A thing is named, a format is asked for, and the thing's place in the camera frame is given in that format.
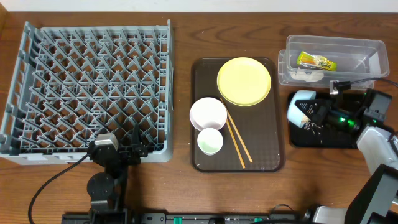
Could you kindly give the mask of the clear plastic wrap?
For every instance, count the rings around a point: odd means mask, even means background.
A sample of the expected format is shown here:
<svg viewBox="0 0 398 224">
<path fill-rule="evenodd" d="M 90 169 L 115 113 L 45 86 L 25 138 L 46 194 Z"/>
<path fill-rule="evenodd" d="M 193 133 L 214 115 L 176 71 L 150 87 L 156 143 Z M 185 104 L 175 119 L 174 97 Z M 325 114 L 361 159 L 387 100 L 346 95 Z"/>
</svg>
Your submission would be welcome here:
<svg viewBox="0 0 398 224">
<path fill-rule="evenodd" d="M 314 70 L 308 73 L 298 69 L 296 72 L 289 72 L 289 74 L 294 80 L 301 80 L 307 83 L 318 82 L 324 77 L 324 73 L 320 70 Z"/>
</svg>

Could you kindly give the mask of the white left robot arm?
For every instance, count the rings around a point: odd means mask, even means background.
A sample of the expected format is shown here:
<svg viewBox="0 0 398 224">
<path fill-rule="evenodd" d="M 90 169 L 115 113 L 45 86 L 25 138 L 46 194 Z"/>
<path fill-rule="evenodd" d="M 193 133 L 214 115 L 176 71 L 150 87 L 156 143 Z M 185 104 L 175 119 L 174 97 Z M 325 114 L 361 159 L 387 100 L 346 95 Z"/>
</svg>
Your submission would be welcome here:
<svg viewBox="0 0 398 224">
<path fill-rule="evenodd" d="M 141 158 L 148 155 L 141 140 L 140 128 L 132 130 L 130 145 L 126 148 L 119 147 L 119 141 L 113 133 L 98 135 L 90 143 L 88 155 L 90 160 L 104 167 L 104 172 L 93 175 L 87 184 L 92 211 L 121 211 L 124 207 L 128 167 L 139 165 Z"/>
</svg>

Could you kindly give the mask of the white cup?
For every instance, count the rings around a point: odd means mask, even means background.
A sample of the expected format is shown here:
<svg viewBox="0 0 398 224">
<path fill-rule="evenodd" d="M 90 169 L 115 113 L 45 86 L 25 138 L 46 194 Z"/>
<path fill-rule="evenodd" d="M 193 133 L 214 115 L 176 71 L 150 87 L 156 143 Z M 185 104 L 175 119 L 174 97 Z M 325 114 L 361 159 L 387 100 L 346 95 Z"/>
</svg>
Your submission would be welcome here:
<svg viewBox="0 0 398 224">
<path fill-rule="evenodd" d="M 223 136 L 213 128 L 206 128 L 198 134 L 197 144 L 207 156 L 215 155 L 223 147 Z"/>
</svg>

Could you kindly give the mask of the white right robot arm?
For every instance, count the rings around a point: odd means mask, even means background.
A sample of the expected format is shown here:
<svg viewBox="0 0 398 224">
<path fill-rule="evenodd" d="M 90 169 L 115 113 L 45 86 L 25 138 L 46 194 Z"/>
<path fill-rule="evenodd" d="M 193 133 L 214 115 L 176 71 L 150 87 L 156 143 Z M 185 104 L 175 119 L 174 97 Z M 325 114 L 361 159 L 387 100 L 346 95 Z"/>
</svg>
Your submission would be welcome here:
<svg viewBox="0 0 398 224">
<path fill-rule="evenodd" d="M 370 178 L 347 208 L 317 205 L 301 223 L 397 223 L 397 131 L 384 124 L 391 95 L 368 89 L 345 98 L 333 90 L 318 97 L 312 90 L 294 93 L 287 110 L 295 126 L 293 140 L 323 147 L 352 144 L 364 156 Z"/>
</svg>

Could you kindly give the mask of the light blue bowl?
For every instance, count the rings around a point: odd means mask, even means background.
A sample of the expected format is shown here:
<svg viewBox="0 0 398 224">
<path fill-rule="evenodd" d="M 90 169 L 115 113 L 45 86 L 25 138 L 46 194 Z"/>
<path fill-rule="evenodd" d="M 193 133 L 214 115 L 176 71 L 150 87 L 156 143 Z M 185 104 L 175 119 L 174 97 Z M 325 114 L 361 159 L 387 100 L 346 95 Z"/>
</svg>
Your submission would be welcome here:
<svg viewBox="0 0 398 224">
<path fill-rule="evenodd" d="M 313 100 L 316 97 L 316 91 L 312 90 L 299 90 L 296 92 L 290 101 L 287 110 L 287 119 L 292 124 L 302 128 L 309 120 L 308 117 L 295 105 L 297 100 Z"/>
</svg>

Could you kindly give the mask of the green yellow snack wrapper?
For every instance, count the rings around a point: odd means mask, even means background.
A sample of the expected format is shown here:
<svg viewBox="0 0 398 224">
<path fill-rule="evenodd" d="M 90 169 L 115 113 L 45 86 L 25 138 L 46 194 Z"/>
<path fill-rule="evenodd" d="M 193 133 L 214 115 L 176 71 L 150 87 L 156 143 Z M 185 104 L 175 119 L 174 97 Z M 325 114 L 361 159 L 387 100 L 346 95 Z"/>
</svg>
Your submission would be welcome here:
<svg viewBox="0 0 398 224">
<path fill-rule="evenodd" d="M 302 51 L 297 59 L 297 65 L 320 70 L 335 71 L 337 63 L 321 55 L 312 55 Z"/>
</svg>

